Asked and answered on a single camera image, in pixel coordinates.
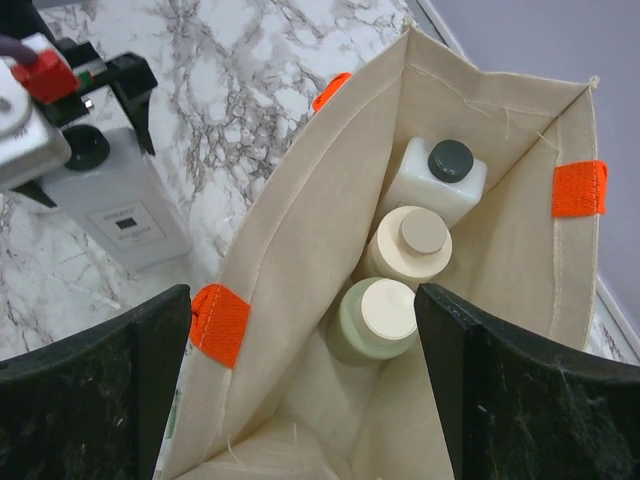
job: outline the orange fabric patch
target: orange fabric patch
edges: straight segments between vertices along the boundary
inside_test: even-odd
[[[607,164],[600,160],[556,167],[551,215],[582,217],[606,213]]]
[[[349,78],[351,78],[351,74],[349,72],[343,72],[336,75],[333,80],[329,82],[327,88],[324,89],[324,92],[318,95],[311,104],[311,106],[313,107],[313,111],[317,112],[322,107],[324,107],[324,104],[327,103],[329,99],[335,95],[340,87],[344,85],[344,82],[349,80]]]
[[[204,287],[191,302],[193,344],[225,367],[240,353],[251,306],[224,285]]]

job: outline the translucent bottle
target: translucent bottle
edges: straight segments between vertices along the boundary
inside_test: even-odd
[[[354,278],[387,277],[414,291],[449,263],[453,242],[439,215],[421,207],[400,207],[378,226]]]
[[[415,205],[437,213],[451,229],[480,201],[486,179],[487,165],[463,143],[444,140],[434,146],[414,137],[380,200],[375,224],[394,208]]]
[[[414,292],[388,278],[367,278],[342,298],[327,327],[327,347],[338,360],[358,365],[406,352],[418,335]]]
[[[64,131],[71,160],[41,179],[42,190],[129,270],[185,255],[191,244],[143,158],[135,132],[89,125]]]

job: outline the red connector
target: red connector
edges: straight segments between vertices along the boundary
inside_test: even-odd
[[[13,77],[45,105],[76,91],[78,79],[53,49],[38,54],[33,65],[14,65]]]

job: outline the cable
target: cable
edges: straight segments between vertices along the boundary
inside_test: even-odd
[[[33,65],[38,54],[16,38],[0,34],[0,57],[11,57],[21,65]]]

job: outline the beige canvas bag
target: beige canvas bag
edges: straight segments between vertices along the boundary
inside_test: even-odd
[[[551,199],[556,166],[596,158],[590,85],[485,73],[409,26],[313,117],[248,214],[217,280],[251,306],[242,347],[233,369],[187,359],[163,478],[453,478],[419,342],[354,368],[323,340],[414,136],[461,140],[489,167],[434,281],[584,348],[598,217],[553,219]]]

